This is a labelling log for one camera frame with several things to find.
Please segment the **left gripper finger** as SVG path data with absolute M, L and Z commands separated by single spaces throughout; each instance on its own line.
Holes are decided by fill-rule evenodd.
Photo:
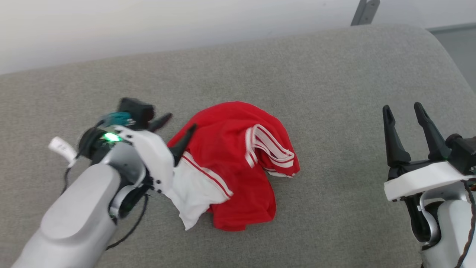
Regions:
M 168 121 L 173 117 L 172 113 L 166 113 L 160 118 L 152 120 L 148 125 L 148 131 L 154 133 L 164 127 Z
M 187 131 L 185 131 L 185 134 L 179 139 L 179 141 L 177 141 L 173 146 L 169 147 L 169 151 L 171 152 L 174 159 L 174 167 L 179 165 L 179 162 L 185 153 L 196 129 L 197 124 L 193 124 L 187 129 Z

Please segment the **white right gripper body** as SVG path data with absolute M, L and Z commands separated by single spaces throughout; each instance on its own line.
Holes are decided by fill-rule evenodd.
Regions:
M 388 180 L 384 183 L 388 201 L 474 178 L 472 171 L 460 171 L 449 161 L 396 161 L 389 167 Z

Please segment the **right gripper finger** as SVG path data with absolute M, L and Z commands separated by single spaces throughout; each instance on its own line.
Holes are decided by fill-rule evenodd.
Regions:
M 429 150 L 428 160 L 442 161 L 447 160 L 451 150 L 446 146 L 445 139 L 437 129 L 430 116 L 427 114 L 423 105 L 420 102 L 414 103 L 415 115 L 418 119 L 419 125 L 422 127 L 427 147 Z
M 383 112 L 383 126 L 386 146 L 386 162 L 390 168 L 395 168 L 411 161 L 410 154 L 404 149 L 395 129 L 395 118 L 389 105 L 385 105 Z

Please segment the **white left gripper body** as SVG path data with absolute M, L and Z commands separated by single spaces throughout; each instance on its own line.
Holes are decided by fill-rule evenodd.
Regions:
M 173 185 L 174 157 L 164 140 L 148 130 L 135 131 L 120 125 L 114 125 L 113 129 L 123 140 L 132 143 L 153 178 L 153 189 L 167 194 Z

